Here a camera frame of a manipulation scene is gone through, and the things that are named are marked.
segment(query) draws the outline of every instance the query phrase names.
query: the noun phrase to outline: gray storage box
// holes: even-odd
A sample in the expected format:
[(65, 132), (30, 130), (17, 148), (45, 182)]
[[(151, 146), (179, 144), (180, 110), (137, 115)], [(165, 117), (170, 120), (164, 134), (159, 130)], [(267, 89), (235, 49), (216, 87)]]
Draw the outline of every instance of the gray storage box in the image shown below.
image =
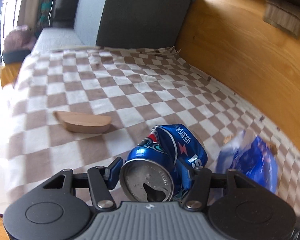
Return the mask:
[(90, 46), (170, 47), (192, 1), (79, 0), (74, 30)]

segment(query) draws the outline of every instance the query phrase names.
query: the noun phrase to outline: blue plastic bag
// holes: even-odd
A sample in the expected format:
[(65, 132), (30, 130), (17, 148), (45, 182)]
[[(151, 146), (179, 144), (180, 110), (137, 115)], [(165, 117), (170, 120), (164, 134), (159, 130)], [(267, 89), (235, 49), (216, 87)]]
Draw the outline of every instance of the blue plastic bag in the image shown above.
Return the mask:
[(266, 143), (252, 130), (241, 130), (222, 146), (216, 172), (236, 169), (275, 193), (278, 166)]

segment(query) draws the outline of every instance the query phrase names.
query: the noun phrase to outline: pepsi can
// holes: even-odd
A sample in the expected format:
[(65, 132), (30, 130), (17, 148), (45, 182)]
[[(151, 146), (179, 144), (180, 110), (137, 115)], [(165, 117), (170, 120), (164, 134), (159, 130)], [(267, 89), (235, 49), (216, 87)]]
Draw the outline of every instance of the pepsi can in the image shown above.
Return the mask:
[(131, 201), (169, 201), (182, 191), (181, 177), (170, 155), (158, 143), (155, 129), (129, 153), (120, 184)]
[(155, 126), (158, 143), (175, 164), (183, 158), (191, 166), (204, 167), (208, 161), (207, 153), (194, 132), (182, 124)]

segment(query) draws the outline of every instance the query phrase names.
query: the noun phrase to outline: red lightning bolt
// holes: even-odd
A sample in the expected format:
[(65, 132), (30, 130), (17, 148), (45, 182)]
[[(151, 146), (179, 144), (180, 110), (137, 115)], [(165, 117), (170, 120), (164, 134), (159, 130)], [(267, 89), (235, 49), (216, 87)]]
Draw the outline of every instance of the red lightning bolt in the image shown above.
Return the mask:
[(183, 146), (182, 146), (179, 142), (178, 142), (178, 144), (179, 144), (180, 153), (181, 153), (181, 154), (184, 153), (185, 155), (188, 156), (187, 149), (186, 149), (186, 145), (183, 145)]

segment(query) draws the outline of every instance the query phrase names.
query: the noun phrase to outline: checkered tablecloth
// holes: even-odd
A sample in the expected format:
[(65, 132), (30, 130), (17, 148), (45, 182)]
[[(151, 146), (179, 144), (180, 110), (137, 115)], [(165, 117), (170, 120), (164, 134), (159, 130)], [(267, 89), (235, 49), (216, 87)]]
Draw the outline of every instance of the checkered tablecloth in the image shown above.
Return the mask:
[[(66, 131), (53, 111), (106, 114), (104, 134)], [(11, 101), (7, 189), (16, 200), (64, 168), (86, 172), (125, 158), (154, 125), (182, 123), (202, 140), (214, 170), (225, 136), (250, 127), (277, 144), (278, 195), (300, 215), (300, 155), (258, 111), (211, 77), (199, 75), (174, 49), (85, 49), (26, 58)], [(78, 191), (88, 201), (87, 192)], [(114, 199), (126, 200), (120, 185)]]

